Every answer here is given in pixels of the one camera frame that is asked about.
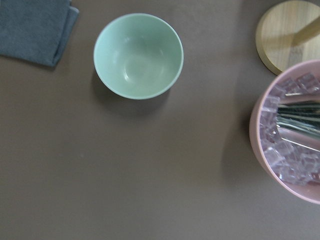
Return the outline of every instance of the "blue-gray towel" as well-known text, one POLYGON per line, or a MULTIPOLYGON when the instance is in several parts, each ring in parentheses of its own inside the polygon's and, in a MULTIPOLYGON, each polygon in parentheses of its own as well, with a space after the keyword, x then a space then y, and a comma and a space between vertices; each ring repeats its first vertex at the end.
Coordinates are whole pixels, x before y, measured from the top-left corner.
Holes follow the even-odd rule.
POLYGON ((0 0, 0 55, 54 67, 78 13, 71 0, 0 0))

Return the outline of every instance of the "cloth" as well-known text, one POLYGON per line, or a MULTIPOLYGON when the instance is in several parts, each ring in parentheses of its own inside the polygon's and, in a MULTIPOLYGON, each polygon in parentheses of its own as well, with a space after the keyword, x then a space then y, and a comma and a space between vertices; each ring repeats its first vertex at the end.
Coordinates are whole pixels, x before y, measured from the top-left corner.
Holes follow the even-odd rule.
POLYGON ((70 0, 0 0, 0 55, 54 67, 78 14, 70 0))

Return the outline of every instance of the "large pink bowl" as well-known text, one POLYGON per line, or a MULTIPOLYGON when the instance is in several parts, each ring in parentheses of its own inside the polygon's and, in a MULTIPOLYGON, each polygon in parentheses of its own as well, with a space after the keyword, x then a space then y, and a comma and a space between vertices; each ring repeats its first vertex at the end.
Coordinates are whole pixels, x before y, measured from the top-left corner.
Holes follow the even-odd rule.
POLYGON ((262 94, 262 96, 256 102, 250 119, 250 127, 249 127, 249 134, 250 134, 250 142, 253 149, 253 152, 258 159, 261 166, 264 170, 273 178, 275 179, 281 186, 287 189, 292 194, 296 195, 297 197, 309 201, 311 203, 319 204, 320 205, 320 184, 318 185, 309 185, 300 186, 294 185, 286 182, 282 182, 276 174, 272 171, 271 167, 269 166, 267 159, 265 158, 264 151, 261 145, 260 139, 260 117, 261 117, 261 110, 264 105, 265 99, 268 96, 271 89, 275 86, 275 84, 282 82, 289 77, 292 79, 296 79, 303 74, 312 72, 317 77, 320 77, 320 59, 317 60, 310 60, 299 63, 295 66, 292 66, 282 74, 280 74, 267 88, 267 90, 262 94))

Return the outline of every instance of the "green bowl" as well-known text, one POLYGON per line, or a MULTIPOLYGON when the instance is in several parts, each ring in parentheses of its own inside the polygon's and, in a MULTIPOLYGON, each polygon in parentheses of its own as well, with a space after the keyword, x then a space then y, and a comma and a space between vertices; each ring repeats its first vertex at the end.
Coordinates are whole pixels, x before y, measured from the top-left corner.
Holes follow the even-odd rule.
POLYGON ((184 51, 175 30, 145 13, 121 16, 100 33, 94 66, 102 82, 129 99, 150 99, 167 91, 179 77, 184 51))

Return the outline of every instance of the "wooden dowel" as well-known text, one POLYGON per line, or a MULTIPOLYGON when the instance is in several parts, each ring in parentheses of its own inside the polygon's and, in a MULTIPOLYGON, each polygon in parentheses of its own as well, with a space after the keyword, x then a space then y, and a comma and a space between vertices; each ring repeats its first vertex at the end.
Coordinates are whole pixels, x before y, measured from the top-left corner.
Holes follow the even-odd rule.
POLYGON ((298 31, 293 37, 293 45, 305 43, 320 34, 320 16, 298 31))

